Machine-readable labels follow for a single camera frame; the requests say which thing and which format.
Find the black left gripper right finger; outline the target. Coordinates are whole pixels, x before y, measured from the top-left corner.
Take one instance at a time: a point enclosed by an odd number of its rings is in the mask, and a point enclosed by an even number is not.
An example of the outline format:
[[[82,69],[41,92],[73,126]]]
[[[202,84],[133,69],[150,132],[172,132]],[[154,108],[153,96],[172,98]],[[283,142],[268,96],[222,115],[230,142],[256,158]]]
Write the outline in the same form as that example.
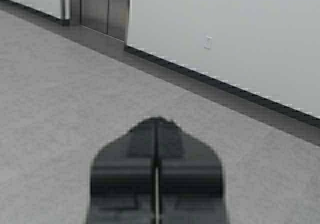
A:
[[[222,162],[173,121],[157,125],[160,223],[227,224]]]

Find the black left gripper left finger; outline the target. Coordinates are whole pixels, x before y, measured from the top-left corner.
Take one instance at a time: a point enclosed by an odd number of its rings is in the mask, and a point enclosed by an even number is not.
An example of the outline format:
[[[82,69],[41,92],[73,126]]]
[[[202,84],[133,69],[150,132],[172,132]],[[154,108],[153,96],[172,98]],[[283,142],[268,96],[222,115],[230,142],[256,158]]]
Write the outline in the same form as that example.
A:
[[[103,146],[90,165],[88,224],[152,224],[154,118]]]

